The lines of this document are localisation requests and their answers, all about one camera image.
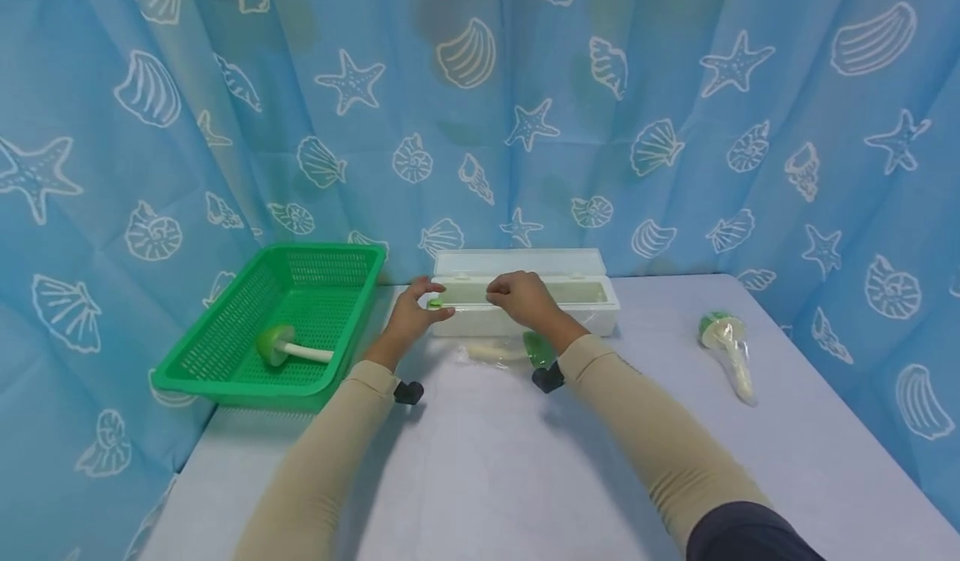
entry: beige sleeve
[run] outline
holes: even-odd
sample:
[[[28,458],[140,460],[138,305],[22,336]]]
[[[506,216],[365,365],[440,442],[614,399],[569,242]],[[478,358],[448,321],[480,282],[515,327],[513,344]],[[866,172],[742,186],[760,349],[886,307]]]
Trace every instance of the beige sleeve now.
[[[247,521],[236,561],[327,561],[353,475],[399,379],[361,361],[290,448]]]
[[[596,336],[571,344],[560,368],[567,386],[610,428],[682,553],[710,510],[737,500],[771,506],[680,403]]]

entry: green object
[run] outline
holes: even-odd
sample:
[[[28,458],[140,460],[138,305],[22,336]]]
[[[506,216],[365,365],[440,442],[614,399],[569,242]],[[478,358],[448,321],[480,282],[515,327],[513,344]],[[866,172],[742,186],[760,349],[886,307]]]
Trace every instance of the green object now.
[[[238,407],[320,410],[352,365],[384,257],[379,246],[358,244],[262,249],[167,354],[153,387]],[[258,335],[284,325],[333,358],[264,363]]]
[[[557,360],[557,352],[542,335],[536,332],[523,333],[523,346],[527,349],[530,363],[536,367],[550,367]]]

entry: blue curtain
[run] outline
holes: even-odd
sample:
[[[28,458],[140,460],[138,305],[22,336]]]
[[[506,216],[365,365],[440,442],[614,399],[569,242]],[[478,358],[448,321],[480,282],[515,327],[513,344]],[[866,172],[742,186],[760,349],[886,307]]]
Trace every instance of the blue curtain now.
[[[0,0],[0,38],[0,556],[137,554],[210,412],[151,367],[282,240],[738,276],[960,524],[960,0]]]

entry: small green piece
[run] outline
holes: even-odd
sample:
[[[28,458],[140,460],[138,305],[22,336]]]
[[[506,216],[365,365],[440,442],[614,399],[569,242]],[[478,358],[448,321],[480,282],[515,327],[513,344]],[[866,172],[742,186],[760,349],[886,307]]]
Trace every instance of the small green piece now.
[[[535,367],[550,367],[557,360],[557,352],[550,343],[536,332],[523,333],[523,346],[527,349],[527,357]]]

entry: starfish print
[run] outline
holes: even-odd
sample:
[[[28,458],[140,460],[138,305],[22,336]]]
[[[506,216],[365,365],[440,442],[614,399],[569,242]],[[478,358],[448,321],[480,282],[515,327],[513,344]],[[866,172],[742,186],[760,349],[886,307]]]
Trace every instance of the starfish print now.
[[[546,112],[550,111],[551,105],[553,105],[553,99],[548,98],[532,111],[527,111],[526,108],[520,107],[519,105],[513,107],[513,114],[517,115],[517,123],[513,125],[510,138],[504,140],[504,143],[509,146],[517,140],[522,140],[523,148],[525,148],[527,152],[531,152],[534,149],[534,137],[537,136],[538,133],[539,135],[549,136],[550,138],[560,136],[560,130],[557,130],[557,128],[552,125],[548,125],[544,119]]]
[[[887,149],[887,166],[883,175],[890,175],[897,166],[908,171],[917,168],[917,159],[910,153],[910,143],[926,132],[933,121],[923,119],[920,125],[914,125],[913,114],[906,108],[901,108],[901,118],[892,132],[877,133],[863,139],[867,146]]]
[[[801,255],[801,258],[820,263],[820,271],[823,279],[827,279],[827,274],[832,269],[840,269],[840,253],[838,253],[838,244],[842,232],[829,234],[824,237],[814,226],[807,224],[807,236],[810,238],[810,248]]]
[[[317,75],[313,81],[320,86],[337,89],[340,93],[337,114],[342,117],[347,114],[350,105],[358,101],[373,108],[380,108],[380,102],[373,96],[373,84],[380,79],[386,68],[383,63],[374,63],[364,69],[356,67],[347,51],[341,48],[340,75]]]
[[[6,138],[0,138],[0,158],[6,158],[10,169],[0,172],[0,193],[20,190],[30,203],[30,211],[37,225],[47,222],[47,194],[76,196],[83,188],[63,175],[63,163],[70,155],[73,138],[52,140],[42,149],[22,151]]]
[[[532,221],[523,221],[523,215],[520,214],[520,207],[513,209],[513,216],[510,223],[500,224],[500,230],[509,233],[513,238],[520,241],[520,244],[530,248],[530,232],[539,232],[543,230],[543,224]]]
[[[707,98],[728,83],[732,83],[741,93],[749,91],[750,72],[776,51],[777,49],[773,47],[750,50],[747,44],[747,30],[740,30],[730,56],[707,55],[700,60],[702,66],[713,69],[713,81],[703,89],[700,95],[702,98]]]

